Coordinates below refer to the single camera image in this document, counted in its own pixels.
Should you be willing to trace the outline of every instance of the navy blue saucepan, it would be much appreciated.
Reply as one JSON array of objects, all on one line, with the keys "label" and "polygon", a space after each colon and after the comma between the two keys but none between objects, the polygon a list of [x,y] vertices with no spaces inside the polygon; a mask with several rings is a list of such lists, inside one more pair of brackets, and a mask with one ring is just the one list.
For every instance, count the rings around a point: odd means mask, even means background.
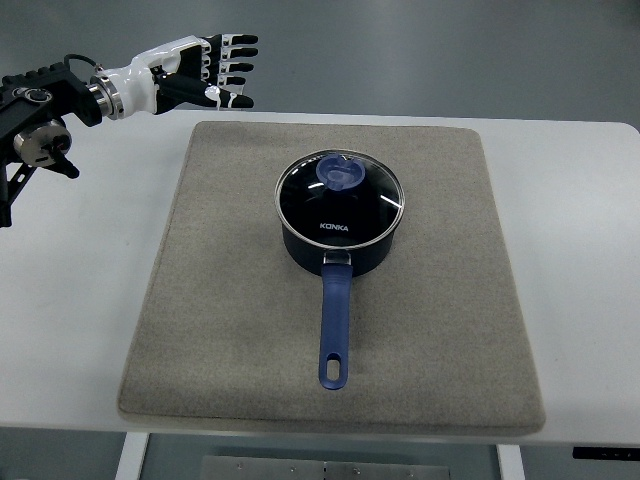
[{"label": "navy blue saucepan", "polygon": [[289,166],[275,200],[287,251],[322,276],[318,378],[323,387],[340,389],[348,375],[351,279],[386,257],[402,218],[404,192],[380,161],[326,150]]}]

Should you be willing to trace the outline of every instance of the table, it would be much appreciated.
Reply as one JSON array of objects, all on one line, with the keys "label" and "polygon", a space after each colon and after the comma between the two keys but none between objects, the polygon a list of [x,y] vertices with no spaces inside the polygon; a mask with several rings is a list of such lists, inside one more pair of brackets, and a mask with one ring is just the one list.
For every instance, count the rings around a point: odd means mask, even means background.
[{"label": "table", "polygon": [[80,177],[38,171],[14,204],[14,226],[0,232],[1,426],[166,431],[124,421],[116,398],[197,122],[439,125],[482,138],[547,412],[536,434],[462,440],[640,445],[632,127],[185,110],[95,128],[65,120]]}]

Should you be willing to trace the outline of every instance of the blue lid handle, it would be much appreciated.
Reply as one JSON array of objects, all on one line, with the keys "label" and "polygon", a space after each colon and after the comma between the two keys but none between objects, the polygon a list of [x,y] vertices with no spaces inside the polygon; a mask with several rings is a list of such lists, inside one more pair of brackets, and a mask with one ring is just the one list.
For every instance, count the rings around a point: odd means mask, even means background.
[{"label": "blue lid handle", "polygon": [[335,192],[357,187],[365,177],[362,160],[346,158],[338,153],[325,155],[316,166],[316,176]]}]

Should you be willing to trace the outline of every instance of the pan handle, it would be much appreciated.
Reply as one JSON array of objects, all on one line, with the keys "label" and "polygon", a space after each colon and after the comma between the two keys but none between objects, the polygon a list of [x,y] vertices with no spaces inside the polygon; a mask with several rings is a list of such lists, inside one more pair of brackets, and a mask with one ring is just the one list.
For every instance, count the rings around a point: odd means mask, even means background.
[{"label": "pan handle", "polygon": [[[341,256],[342,258],[330,258],[326,254],[322,265],[322,329],[318,378],[328,390],[344,387],[349,371],[349,297],[353,267],[348,252],[341,252]],[[337,362],[337,377],[332,375],[329,378],[329,371],[333,373],[335,370],[331,368],[331,362]]]}]

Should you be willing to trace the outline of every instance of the glass lid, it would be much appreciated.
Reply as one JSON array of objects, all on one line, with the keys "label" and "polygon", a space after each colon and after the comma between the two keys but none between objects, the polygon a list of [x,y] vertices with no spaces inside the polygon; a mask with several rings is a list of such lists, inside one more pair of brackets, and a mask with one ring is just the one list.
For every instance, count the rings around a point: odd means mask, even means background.
[{"label": "glass lid", "polygon": [[404,192],[378,160],[326,150],[285,170],[276,186],[276,207],[285,227],[307,242],[325,248],[362,247],[395,229]]}]

